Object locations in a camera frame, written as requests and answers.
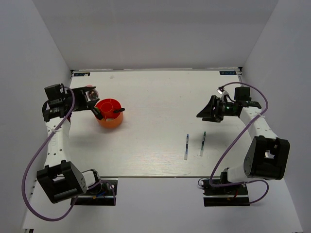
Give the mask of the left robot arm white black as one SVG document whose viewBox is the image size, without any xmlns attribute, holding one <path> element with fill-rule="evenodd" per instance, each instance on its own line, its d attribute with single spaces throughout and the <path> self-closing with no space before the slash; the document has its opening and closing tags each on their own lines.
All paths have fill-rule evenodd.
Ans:
<svg viewBox="0 0 311 233">
<path fill-rule="evenodd" d="M 48 135 L 47 158 L 44 168 L 36 177 L 52 203 L 58 203 L 76 196 L 84 195 L 87 190 L 97 194 L 103 182 L 94 169 L 81 172 L 71 161 L 69 155 L 69 131 L 72 112 L 91 111 L 95 117 L 102 115 L 95 105 L 99 95 L 95 87 L 89 85 L 67 89 L 63 84 L 45 88 L 47 101 L 42 114 Z"/>
</svg>

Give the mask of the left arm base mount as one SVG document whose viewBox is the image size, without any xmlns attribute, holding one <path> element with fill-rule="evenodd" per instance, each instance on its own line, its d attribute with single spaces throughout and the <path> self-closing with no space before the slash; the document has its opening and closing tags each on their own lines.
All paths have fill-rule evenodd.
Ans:
<svg viewBox="0 0 311 233">
<path fill-rule="evenodd" d="M 75 206 L 115 206 L 118 178 L 101 178 L 100 184 L 78 197 Z"/>
</svg>

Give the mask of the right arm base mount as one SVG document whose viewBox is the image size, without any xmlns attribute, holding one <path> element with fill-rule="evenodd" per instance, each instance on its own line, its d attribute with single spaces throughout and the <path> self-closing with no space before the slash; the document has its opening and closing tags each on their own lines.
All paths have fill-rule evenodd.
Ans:
<svg viewBox="0 0 311 233">
<path fill-rule="evenodd" d="M 239 207 L 250 206 L 246 185 L 212 187 L 209 179 L 201 178 L 198 186 L 203 190 L 205 207 Z"/>
</svg>

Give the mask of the pink capped clear marker tube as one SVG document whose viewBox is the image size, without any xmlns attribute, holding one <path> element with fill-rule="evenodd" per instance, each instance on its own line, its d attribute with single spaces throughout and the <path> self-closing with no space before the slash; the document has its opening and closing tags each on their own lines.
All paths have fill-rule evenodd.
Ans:
<svg viewBox="0 0 311 233">
<path fill-rule="evenodd" d="M 99 93 L 96 89 L 92 89 L 86 92 L 89 101 L 99 100 Z"/>
</svg>

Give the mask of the black handled scissors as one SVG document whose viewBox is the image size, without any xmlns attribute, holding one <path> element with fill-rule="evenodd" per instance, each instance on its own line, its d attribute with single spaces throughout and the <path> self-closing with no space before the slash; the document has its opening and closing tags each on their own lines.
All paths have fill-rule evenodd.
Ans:
<svg viewBox="0 0 311 233">
<path fill-rule="evenodd" d="M 123 112 L 123 111 L 125 111 L 125 108 L 119 108 L 119 109 L 115 109 L 114 111 L 113 111 L 113 113 L 120 113 L 120 112 Z"/>
</svg>

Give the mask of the green capped black highlighter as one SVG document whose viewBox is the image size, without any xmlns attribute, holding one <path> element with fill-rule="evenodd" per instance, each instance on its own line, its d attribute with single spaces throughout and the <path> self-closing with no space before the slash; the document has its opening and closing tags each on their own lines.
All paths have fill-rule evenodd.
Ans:
<svg viewBox="0 0 311 233">
<path fill-rule="evenodd" d="M 101 111 L 97 107 L 94 107 L 91 111 L 98 120 L 102 120 L 104 118 Z"/>
</svg>

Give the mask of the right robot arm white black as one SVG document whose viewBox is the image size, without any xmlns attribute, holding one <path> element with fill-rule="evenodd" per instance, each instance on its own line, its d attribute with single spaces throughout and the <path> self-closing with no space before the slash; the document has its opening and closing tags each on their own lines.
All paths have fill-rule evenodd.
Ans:
<svg viewBox="0 0 311 233">
<path fill-rule="evenodd" d="M 235 88 L 232 99 L 223 86 L 217 91 L 221 96 L 211 96 L 197 117 L 215 123 L 220 123 L 224 117 L 238 117 L 245 124 L 245 128 L 224 154 L 228 154 L 245 132 L 249 133 L 252 142 L 243 162 L 239 166 L 226 168 L 221 173 L 219 183 L 210 177 L 210 186 L 220 187 L 224 193 L 229 194 L 240 184 L 257 180 L 281 180 L 285 174 L 290 143 L 272 131 L 263 116 L 267 109 L 251 99 L 250 86 Z"/>
</svg>

